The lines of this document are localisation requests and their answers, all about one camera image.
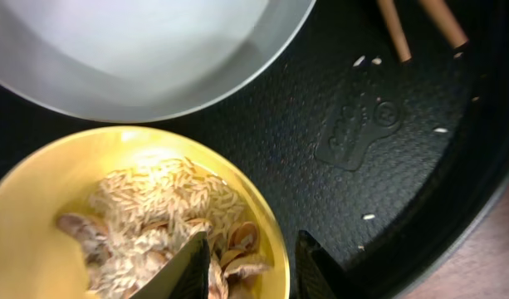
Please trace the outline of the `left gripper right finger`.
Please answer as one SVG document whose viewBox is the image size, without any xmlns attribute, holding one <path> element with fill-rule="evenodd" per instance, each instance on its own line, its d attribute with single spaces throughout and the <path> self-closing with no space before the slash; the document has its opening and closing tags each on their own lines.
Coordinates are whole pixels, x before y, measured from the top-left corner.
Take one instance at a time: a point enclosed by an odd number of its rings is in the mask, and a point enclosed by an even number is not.
<svg viewBox="0 0 509 299">
<path fill-rule="evenodd" d="M 361 299 L 355 285 L 337 261 L 306 231 L 295 246 L 298 297 L 302 299 Z"/>
</svg>

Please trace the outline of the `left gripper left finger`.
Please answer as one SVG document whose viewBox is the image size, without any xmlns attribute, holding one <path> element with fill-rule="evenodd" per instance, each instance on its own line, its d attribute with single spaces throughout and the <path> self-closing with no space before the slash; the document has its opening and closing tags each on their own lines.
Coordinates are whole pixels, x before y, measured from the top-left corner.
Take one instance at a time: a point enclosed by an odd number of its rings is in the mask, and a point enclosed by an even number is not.
<svg viewBox="0 0 509 299">
<path fill-rule="evenodd" d="M 206 236 L 195 233 L 130 299 L 207 299 L 210 251 Z"/>
</svg>

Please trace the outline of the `yellow bowl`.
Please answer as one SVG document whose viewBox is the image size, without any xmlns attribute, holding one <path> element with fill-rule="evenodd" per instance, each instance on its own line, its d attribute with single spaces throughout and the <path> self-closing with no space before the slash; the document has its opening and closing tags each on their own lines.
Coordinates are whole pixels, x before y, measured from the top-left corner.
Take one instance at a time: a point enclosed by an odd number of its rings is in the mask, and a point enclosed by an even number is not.
<svg viewBox="0 0 509 299">
<path fill-rule="evenodd" d="M 232 163 L 171 132 L 111 126 L 69 135 L 26 157 L 0 181 L 0 298 L 88 298 L 77 242 L 58 231 L 56 216 L 85 212 L 96 183 L 109 172 L 152 158 L 187 157 L 216 174 L 247 201 L 262 229 L 261 251 L 273 268 L 253 289 L 257 298 L 287 298 L 290 266 L 277 221 L 257 188 Z"/>
</svg>

